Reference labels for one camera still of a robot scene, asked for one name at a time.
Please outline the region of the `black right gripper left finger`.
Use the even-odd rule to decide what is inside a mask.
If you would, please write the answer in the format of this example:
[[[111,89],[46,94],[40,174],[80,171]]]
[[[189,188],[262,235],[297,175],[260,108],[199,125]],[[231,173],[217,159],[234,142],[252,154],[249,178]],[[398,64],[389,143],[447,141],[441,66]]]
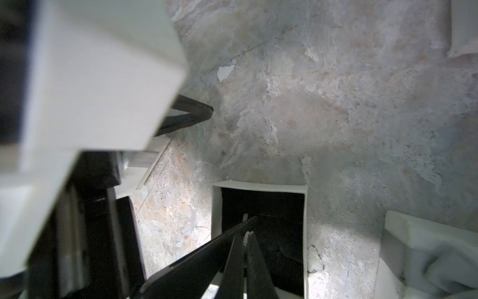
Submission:
[[[242,299],[244,292],[243,236],[234,236],[225,269],[214,299]]]

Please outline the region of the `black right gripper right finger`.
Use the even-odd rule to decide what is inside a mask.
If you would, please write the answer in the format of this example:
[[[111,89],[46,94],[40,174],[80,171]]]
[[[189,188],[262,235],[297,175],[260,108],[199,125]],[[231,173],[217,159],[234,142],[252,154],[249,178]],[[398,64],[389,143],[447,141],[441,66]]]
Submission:
[[[247,232],[246,291],[248,299],[278,299],[271,275],[254,232]]]

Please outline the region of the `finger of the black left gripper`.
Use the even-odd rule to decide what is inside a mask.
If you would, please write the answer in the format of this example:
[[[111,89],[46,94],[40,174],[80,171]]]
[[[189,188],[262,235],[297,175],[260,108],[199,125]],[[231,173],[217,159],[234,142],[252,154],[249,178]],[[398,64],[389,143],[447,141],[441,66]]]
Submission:
[[[225,265],[234,237],[251,230],[254,216],[220,234],[210,242],[150,276],[139,289],[137,299],[199,299]]]
[[[198,123],[209,120],[214,113],[212,106],[184,95],[178,95],[171,108],[183,112],[183,114],[167,116],[154,136],[158,137],[183,128],[192,127]]]

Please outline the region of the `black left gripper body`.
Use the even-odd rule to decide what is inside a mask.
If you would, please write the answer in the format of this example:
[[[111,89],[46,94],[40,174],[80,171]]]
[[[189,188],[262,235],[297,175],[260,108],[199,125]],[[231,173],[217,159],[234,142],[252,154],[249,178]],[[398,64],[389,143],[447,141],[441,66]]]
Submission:
[[[117,198],[120,154],[82,153],[4,299],[138,299],[146,275],[131,199]]]

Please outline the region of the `white gift box left bow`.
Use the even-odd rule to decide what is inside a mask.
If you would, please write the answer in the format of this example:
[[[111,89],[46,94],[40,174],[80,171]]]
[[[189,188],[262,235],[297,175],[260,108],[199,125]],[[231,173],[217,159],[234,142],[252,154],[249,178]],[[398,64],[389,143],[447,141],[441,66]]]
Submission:
[[[143,151],[117,153],[121,181],[121,184],[115,187],[117,199],[131,196],[144,186],[170,141],[166,136],[154,137]]]

